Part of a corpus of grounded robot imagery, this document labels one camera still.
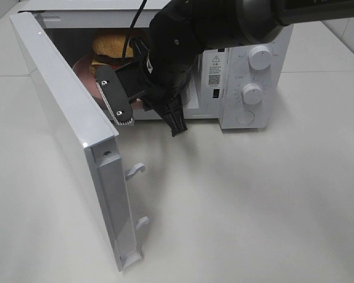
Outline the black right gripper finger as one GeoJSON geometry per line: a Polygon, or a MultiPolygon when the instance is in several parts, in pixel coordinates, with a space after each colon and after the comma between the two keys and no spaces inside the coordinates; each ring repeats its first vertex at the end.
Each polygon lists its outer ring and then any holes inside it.
{"type": "Polygon", "coordinates": [[[131,96],[127,78],[121,68],[113,69],[111,66],[101,66],[96,70],[96,81],[112,119],[119,126],[128,126],[133,123],[132,103],[135,98],[131,96]]]}
{"type": "Polygon", "coordinates": [[[149,55],[149,46],[142,37],[132,37],[130,39],[129,47],[133,50],[134,60],[143,60],[149,55]]]}

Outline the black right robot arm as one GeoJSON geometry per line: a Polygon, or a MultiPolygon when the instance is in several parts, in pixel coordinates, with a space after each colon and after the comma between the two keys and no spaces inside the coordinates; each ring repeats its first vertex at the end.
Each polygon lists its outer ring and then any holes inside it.
{"type": "Polygon", "coordinates": [[[141,100],[176,136],[187,129],[182,93],[205,50],[268,43],[291,24],[350,17],[354,1],[170,1],[149,24],[150,42],[127,37],[134,60],[99,67],[97,86],[116,124],[130,124],[141,100]]]}

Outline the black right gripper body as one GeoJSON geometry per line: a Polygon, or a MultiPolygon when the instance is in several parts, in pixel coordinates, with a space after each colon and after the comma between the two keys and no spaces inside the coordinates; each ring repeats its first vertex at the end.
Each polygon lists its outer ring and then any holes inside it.
{"type": "Polygon", "coordinates": [[[191,69],[203,52],[193,26],[193,1],[170,1],[151,20],[149,55],[121,67],[131,96],[143,101],[171,128],[173,136],[187,130],[182,93],[191,69]]]}

